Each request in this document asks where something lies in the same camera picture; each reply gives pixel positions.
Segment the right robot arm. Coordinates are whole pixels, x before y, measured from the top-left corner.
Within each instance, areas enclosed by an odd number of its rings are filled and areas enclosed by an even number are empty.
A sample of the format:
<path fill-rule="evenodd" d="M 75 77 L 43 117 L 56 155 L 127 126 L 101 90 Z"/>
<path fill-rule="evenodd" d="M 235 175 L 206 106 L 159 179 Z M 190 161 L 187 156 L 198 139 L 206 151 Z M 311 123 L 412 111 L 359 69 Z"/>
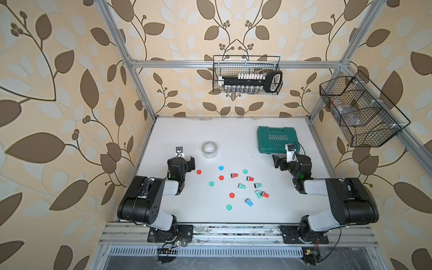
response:
<path fill-rule="evenodd" d="M 277 155 L 272 158 L 276 169 L 292 175 L 294 188 L 300 194 L 328 198 L 328 209 L 302 217 L 297 229 L 299 235 L 324 233 L 349 225 L 368 225 L 379 220 L 378 208 L 359 179 L 313 178 L 312 162 L 307 155 L 297 155 L 291 160 Z"/>

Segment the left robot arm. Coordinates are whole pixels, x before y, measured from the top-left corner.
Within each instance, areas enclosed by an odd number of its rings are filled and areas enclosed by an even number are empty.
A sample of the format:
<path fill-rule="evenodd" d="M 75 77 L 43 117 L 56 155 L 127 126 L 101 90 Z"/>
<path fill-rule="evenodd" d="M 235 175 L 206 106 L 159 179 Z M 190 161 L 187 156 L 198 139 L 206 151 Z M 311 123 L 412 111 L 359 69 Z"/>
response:
<path fill-rule="evenodd" d="M 195 170 L 195 158 L 186 160 L 180 155 L 169 159 L 167 164 L 166 178 L 134 177 L 117 209 L 120 220 L 143 223 L 164 232 L 175 229 L 175 216 L 161 210 L 162 198 L 181 194 L 186 174 Z"/>

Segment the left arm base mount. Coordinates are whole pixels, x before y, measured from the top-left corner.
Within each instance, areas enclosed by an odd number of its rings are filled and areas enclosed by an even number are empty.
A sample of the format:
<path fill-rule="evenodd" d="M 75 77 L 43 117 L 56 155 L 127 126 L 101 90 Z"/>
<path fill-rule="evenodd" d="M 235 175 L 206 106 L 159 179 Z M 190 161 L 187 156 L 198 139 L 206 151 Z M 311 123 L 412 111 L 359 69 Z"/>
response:
<path fill-rule="evenodd" d="M 150 228 L 148 233 L 148 243 L 190 243 L 194 235 L 193 225 L 183 225 L 175 223 L 168 231 Z"/>

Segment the blue stamp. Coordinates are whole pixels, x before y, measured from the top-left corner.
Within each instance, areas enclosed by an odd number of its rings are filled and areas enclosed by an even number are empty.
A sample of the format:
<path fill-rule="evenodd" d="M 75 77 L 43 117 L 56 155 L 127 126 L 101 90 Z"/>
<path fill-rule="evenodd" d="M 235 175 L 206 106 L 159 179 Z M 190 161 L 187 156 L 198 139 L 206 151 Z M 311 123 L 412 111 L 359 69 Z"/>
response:
<path fill-rule="evenodd" d="M 245 200 L 245 203 L 246 203 L 248 206 L 250 206 L 250 207 L 253 206 L 253 203 L 252 203 L 252 201 L 251 201 L 249 198 L 247 198 L 247 199 Z"/>

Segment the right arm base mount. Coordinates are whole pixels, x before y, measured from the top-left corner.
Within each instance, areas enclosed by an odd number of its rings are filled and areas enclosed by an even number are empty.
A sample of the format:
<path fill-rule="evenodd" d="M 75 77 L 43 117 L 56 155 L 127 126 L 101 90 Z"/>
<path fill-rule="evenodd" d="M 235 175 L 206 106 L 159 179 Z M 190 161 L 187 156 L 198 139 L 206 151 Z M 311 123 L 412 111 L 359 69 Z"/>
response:
<path fill-rule="evenodd" d="M 306 223 L 298 226 L 281 225 L 279 229 L 284 244 L 329 244 L 325 232 L 313 231 Z"/>

